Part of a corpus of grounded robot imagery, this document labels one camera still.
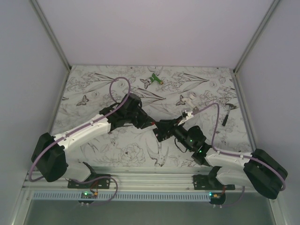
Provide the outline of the black fuse box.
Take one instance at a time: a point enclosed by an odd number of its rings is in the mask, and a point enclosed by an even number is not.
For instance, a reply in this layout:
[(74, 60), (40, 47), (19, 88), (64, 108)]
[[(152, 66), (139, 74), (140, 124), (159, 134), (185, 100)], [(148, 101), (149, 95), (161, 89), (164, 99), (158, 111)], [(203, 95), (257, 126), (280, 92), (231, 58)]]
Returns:
[(170, 132), (163, 130), (163, 129), (159, 129), (159, 128), (155, 128), (152, 130), (157, 141), (158, 142), (162, 142), (164, 140), (169, 139), (172, 135), (170, 134)]

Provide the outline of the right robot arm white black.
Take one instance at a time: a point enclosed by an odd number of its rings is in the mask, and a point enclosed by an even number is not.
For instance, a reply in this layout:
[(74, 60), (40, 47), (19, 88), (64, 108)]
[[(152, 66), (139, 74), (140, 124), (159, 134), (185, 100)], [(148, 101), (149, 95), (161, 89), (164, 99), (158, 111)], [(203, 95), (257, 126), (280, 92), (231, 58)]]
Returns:
[(206, 137), (199, 126), (189, 130), (179, 119), (161, 120), (153, 130), (157, 140), (162, 142), (175, 137), (199, 165), (211, 166), (208, 185), (217, 190), (223, 185), (239, 185), (254, 188), (269, 199), (276, 199), (284, 187), (287, 170), (262, 149), (252, 153), (232, 153), (214, 150), (207, 144)]

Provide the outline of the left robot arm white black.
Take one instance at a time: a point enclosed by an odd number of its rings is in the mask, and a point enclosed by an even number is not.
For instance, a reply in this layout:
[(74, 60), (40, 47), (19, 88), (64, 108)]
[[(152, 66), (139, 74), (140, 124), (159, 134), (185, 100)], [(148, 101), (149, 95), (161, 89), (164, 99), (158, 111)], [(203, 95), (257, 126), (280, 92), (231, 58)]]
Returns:
[(127, 94), (120, 103), (102, 109), (87, 122), (60, 134), (44, 133), (39, 137), (31, 160), (48, 182), (66, 178), (91, 188), (96, 182), (96, 172), (86, 162), (71, 160), (71, 153), (97, 136), (109, 133), (125, 124), (144, 129), (155, 124), (143, 109), (135, 94)]

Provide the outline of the metal pipe elbow fitting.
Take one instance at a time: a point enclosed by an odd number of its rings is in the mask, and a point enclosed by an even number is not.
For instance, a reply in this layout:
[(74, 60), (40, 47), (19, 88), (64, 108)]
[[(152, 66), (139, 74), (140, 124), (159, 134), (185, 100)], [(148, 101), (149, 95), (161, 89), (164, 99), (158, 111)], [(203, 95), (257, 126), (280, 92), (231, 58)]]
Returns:
[(182, 101), (185, 102), (185, 103), (187, 103), (187, 104), (189, 104), (189, 105), (192, 105), (193, 104), (193, 100), (195, 98), (196, 98), (196, 94), (194, 92), (190, 92), (187, 97), (184, 97), (182, 99)]

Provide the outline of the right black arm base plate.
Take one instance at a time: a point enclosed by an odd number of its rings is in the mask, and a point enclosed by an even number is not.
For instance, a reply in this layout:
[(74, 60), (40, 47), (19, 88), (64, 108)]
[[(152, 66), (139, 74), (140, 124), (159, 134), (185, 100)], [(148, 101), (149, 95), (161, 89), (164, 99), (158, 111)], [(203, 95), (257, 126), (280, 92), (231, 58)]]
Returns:
[(193, 175), (194, 190), (235, 190), (234, 185), (224, 185), (217, 178), (209, 175)]

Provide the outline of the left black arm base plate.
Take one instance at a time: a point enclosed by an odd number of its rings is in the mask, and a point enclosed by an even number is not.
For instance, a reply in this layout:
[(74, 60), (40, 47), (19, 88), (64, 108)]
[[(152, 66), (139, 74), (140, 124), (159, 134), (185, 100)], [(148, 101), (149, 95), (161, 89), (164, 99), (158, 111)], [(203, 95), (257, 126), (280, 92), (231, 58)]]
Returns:
[(67, 188), (69, 189), (108, 189), (110, 186), (110, 174), (90, 175), (84, 183), (78, 183), (74, 180), (69, 180)]

